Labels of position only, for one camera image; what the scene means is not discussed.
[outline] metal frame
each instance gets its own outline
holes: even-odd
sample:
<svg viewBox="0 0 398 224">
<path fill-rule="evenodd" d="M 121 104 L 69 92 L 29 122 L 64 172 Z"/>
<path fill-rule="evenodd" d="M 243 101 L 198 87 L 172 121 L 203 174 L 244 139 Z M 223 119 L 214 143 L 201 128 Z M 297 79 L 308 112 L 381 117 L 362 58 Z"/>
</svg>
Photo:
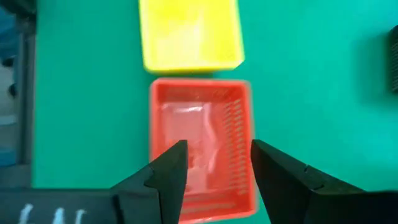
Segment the metal frame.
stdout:
<svg viewBox="0 0 398 224">
<path fill-rule="evenodd" d="M 17 164 L 0 169 L 0 187 L 30 187 L 34 122 L 36 0 L 0 0 L 16 15 L 19 29 L 17 61 Z"/>
</svg>

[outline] green table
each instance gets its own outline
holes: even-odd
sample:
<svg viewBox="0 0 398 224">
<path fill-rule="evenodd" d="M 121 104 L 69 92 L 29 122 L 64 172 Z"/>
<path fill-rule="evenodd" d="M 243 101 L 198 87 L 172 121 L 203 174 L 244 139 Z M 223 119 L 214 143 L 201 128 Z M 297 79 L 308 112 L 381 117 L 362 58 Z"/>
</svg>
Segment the green table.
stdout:
<svg viewBox="0 0 398 224">
<path fill-rule="evenodd" d="M 396 0 L 240 2 L 256 138 L 366 190 L 398 189 L 387 86 Z M 110 187 L 148 161 L 137 1 L 40 0 L 34 185 Z M 267 220 L 263 204 L 247 219 Z"/>
</svg>

